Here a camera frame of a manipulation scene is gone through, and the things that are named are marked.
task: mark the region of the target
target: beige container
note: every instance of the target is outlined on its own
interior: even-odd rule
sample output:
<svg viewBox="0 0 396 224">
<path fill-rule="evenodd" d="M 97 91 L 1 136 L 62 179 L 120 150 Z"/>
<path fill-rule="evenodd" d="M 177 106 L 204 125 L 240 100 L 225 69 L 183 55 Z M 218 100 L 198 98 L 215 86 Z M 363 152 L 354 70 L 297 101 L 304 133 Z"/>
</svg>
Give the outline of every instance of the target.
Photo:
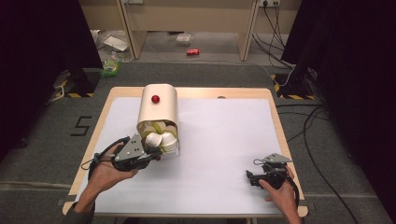
<svg viewBox="0 0 396 224">
<path fill-rule="evenodd" d="M 143 89 L 136 129 L 142 138 L 150 133 L 171 133 L 177 139 L 177 145 L 162 147 L 162 157 L 169 158 L 178 155 L 177 91 L 173 86 L 150 84 Z"/>
</svg>

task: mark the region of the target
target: wearable hand device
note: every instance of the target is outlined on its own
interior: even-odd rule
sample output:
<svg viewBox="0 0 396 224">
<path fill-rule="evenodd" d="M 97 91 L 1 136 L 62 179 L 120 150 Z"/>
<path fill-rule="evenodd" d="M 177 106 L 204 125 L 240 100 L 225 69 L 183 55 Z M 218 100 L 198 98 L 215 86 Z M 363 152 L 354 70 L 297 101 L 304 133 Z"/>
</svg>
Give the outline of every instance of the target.
<svg viewBox="0 0 396 224">
<path fill-rule="evenodd" d="M 118 143 L 123 143 L 123 145 L 119 145 L 113 154 L 107 154 Z M 137 133 L 132 138 L 129 136 L 121 138 L 108 146 L 102 153 L 94 154 L 93 159 L 90 161 L 88 179 L 91 178 L 94 169 L 104 156 L 110 158 L 109 161 L 117 170 L 131 171 L 133 169 L 145 169 L 152 160 L 160 160 L 162 154 L 159 147 L 143 147 L 142 139 Z"/>
<path fill-rule="evenodd" d="M 287 162 L 291 162 L 291 160 L 277 153 L 273 153 L 262 160 L 256 159 L 253 163 L 256 165 L 261 164 L 264 174 L 254 175 L 247 170 L 247 178 L 250 181 L 251 186 L 257 186 L 260 188 L 262 188 L 262 185 L 259 183 L 259 180 L 261 179 L 267 181 L 274 189 L 280 189 L 283 183 L 288 181 L 294 189 L 295 202 L 298 207 L 300 201 L 300 191 L 298 190 L 298 187 L 294 183 L 293 179 L 291 179 L 288 174 L 288 170 L 286 169 Z"/>
</svg>

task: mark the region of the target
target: red can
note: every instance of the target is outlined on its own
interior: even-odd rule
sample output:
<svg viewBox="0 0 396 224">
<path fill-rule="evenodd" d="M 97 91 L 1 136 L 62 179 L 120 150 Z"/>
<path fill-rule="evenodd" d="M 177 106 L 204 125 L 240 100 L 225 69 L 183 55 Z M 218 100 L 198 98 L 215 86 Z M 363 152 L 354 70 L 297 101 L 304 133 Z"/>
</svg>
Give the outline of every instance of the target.
<svg viewBox="0 0 396 224">
<path fill-rule="evenodd" d="M 188 49 L 187 55 L 199 55 L 199 49 Z"/>
</svg>

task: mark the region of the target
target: red ball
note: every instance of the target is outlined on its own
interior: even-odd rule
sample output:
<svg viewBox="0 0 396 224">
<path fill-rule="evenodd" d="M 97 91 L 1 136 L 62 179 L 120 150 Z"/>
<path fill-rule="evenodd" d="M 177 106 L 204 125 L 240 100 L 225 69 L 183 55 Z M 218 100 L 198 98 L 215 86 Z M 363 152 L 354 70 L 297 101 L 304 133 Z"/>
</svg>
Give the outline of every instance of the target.
<svg viewBox="0 0 396 224">
<path fill-rule="evenodd" d="M 160 97 L 158 95 L 151 96 L 151 102 L 154 104 L 158 104 L 160 102 Z"/>
</svg>

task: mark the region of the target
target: green object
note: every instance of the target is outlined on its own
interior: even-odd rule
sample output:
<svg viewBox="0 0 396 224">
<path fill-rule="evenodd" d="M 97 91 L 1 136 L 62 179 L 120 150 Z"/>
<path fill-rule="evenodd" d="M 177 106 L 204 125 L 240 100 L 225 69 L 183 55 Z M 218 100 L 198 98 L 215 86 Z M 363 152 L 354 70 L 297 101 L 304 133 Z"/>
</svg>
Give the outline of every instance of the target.
<svg viewBox="0 0 396 224">
<path fill-rule="evenodd" d="M 119 72 L 120 62 L 106 60 L 100 75 L 103 77 L 114 77 Z"/>
</svg>

